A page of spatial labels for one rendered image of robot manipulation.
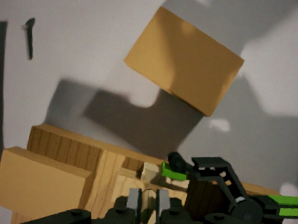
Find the light wooden dowel pin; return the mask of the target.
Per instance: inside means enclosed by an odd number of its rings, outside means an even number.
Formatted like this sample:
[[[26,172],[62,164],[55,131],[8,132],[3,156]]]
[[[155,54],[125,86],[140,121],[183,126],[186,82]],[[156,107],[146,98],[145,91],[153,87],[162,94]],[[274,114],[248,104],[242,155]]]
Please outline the light wooden dowel pin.
[[[141,223],[155,224],[156,218],[156,192],[145,190],[142,193]]]

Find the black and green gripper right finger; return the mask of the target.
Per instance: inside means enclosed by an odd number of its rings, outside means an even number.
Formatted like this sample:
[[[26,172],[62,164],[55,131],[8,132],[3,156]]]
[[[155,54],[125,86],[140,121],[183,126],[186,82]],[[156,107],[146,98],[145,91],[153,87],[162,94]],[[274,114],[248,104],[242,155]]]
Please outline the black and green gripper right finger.
[[[169,197],[168,189],[156,189],[155,224],[253,224],[224,213],[207,214],[204,222],[193,221],[189,213],[182,209],[182,201]]]

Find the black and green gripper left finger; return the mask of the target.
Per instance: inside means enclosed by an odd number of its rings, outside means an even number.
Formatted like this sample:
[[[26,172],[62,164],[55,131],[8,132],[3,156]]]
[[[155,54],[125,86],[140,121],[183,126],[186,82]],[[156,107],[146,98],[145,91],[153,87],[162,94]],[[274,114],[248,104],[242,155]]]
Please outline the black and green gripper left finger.
[[[130,188],[128,196],[116,198],[104,218],[92,219],[90,211],[76,208],[21,224],[141,224],[141,203],[142,189]]]

